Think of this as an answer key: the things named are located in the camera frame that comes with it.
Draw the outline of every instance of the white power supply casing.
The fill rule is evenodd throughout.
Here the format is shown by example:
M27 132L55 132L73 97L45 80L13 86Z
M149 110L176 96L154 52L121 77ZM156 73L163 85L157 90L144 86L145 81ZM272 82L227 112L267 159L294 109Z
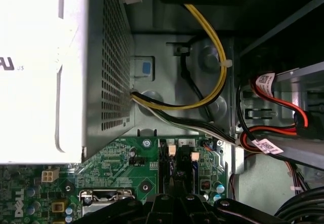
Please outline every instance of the white power supply casing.
M122 0L0 0L0 11L1 164L79 163L132 128Z

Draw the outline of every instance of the red wire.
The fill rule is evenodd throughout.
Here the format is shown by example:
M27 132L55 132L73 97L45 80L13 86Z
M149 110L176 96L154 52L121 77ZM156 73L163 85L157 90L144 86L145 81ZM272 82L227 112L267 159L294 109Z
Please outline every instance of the red wire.
M295 128L292 128L292 129L276 129L276 128L272 128L271 126L256 126L256 127L252 127L252 128L249 129L250 132L257 131L257 130L270 130L272 132L276 132L276 133L284 134L284 135L297 135ZM251 151L261 152L257 147L251 146L251 145L248 144L247 137L248 137L248 135L245 132L243 132L241 134L241 144L244 145L244 148L246 148L248 150L251 150Z
M298 111L302 115L302 117L304 119L304 127L308 127L308 118L307 118L307 115L306 115L306 113L304 112L303 109L301 109L300 107L298 107L298 106L296 106L296 105L294 105L294 104L292 104L290 102L287 102L287 101L284 101L284 100L281 100L281 99L278 99L278 98L275 98L275 97L268 96L262 90L260 90L260 88L257 85L255 85L255 88L258 91L258 93L260 93L265 98L270 98L271 100L274 100L274 101L276 101L276 102L278 102L280 104L283 104L285 106L292 107L293 109Z

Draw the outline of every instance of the white plastic clip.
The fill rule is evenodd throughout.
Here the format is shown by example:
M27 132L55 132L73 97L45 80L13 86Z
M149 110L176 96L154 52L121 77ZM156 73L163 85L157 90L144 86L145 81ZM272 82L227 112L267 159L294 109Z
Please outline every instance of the white plastic clip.
M230 68L233 66L233 61L231 59L226 59L225 61L221 62L221 66Z

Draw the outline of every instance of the screw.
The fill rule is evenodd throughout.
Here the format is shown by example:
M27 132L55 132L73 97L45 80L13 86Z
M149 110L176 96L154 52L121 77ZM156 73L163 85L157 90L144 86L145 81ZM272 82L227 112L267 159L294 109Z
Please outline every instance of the screw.
M169 196L167 196L167 195L163 195L161 199L162 199L162 200L168 200L168 199L169 199Z
M194 200L194 196L193 196L193 195L188 195L188 196L186 197L186 199L187 199L187 200Z
M151 141L149 139L143 140L143 146L149 148L151 146Z
M91 201L91 199L89 197L85 197L84 202L86 204L91 204L92 203L92 201Z
M222 205L222 206L229 206L229 202L226 201L226 200L222 200L222 201L221 201L221 205Z
M223 144L224 144L223 141L221 141L221 140L217 140L217 146L222 146Z

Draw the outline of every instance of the black cable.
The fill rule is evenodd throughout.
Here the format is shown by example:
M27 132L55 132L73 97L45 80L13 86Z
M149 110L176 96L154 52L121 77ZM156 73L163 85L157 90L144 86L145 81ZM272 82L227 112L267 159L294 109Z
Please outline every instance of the black cable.
M277 211L277 213L275 215L277 216L280 212L282 212L283 210L285 210L285 208L287 206L294 205L295 203L298 203L299 201L302 201L303 199L317 197L317 196L321 196L321 195L322 196L324 195L324 187L319 187L319 188L315 188L315 189L312 189L312 190L308 190L308 191L302 192L299 195L294 196L294 197L290 198L289 200L287 200L280 207L280 209Z
M245 123L244 118L243 118L243 113L241 111L241 106L240 106L240 102L241 102L240 95L241 95L241 84L239 84L237 89L236 89L236 96L235 96L236 113L237 113L238 121L241 124L241 127L242 127L244 133L247 134L250 141L253 141L253 140L256 140L256 138L250 132L250 130L249 130L247 124Z
M301 201L294 203L292 206L286 207L284 210L282 210L278 215L276 215L278 218L285 219L285 216L288 216L293 211L299 210L306 206L315 206L317 204L323 204L324 203L324 196L321 195L319 197L312 197L308 199L302 199Z
M324 217L323 204L324 187L307 190L286 201L275 216L289 223L293 221L313 221L317 217Z
M206 122L202 122L199 120L194 120L194 119L185 119L185 118L177 118L177 117L173 117L167 113L165 113L162 110L156 110L153 109L159 116L161 116L162 118L166 119L167 121L176 123L176 124L182 124L182 125L187 125L187 126L195 126L195 127L199 127L199 128L203 128L203 129L207 129L209 131L212 131L216 134L219 134L220 136L222 136L224 139L234 143L235 139L230 137L229 135L225 134L222 130L218 129L217 127L215 127L214 125L211 125L209 123Z
M221 90L219 91L218 94L216 94L212 100L202 104L202 105L199 105L199 106L196 106L194 108L200 108L200 107L204 107L204 106L208 106L210 104L212 104L213 102L215 102L217 100L217 98L220 96L220 94L222 94L224 88L225 88L225 84L226 84L226 81L223 85L223 87L221 88ZM170 107L180 107L180 106L186 106L186 105L173 105L173 104L168 104L168 103L164 103L164 102L161 102L161 101L158 101L158 100L155 100L151 97L148 97L148 96L145 96L137 91L133 91L131 94L139 97L140 99L144 100L144 101L147 101L147 102L151 102L151 103L154 103L154 104L157 104L157 105L161 105L161 106L170 106Z
M190 71L187 68L187 54L182 53L180 55L180 67L181 67L181 77L187 82L188 86L191 88L191 90L194 91L194 93L197 95L198 99L201 101L204 99L204 96L200 92L199 88L197 85L194 83L194 81L191 78ZM203 107L204 112L207 116L207 119L209 122L214 122L214 116L212 114L212 111L208 105Z

